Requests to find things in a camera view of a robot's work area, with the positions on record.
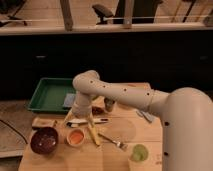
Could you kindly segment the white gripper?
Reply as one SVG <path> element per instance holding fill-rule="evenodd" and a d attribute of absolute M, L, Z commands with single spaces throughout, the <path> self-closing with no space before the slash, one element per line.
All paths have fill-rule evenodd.
<path fill-rule="evenodd" d="M 92 99 L 88 94 L 77 92 L 75 96 L 72 109 L 67 113 L 64 124 L 67 124 L 73 118 L 73 114 L 76 117 L 87 117 L 88 128 L 94 128 L 95 123 L 92 115 Z"/>

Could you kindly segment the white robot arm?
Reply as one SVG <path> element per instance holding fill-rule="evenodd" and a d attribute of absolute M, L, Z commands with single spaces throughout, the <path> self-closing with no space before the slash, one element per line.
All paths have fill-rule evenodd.
<path fill-rule="evenodd" d="M 76 75 L 74 104 L 66 116 L 89 119 L 92 97 L 107 97 L 158 117 L 162 124 L 162 171 L 213 171 L 213 100 L 190 87 L 171 93 L 107 83 L 89 70 Z"/>

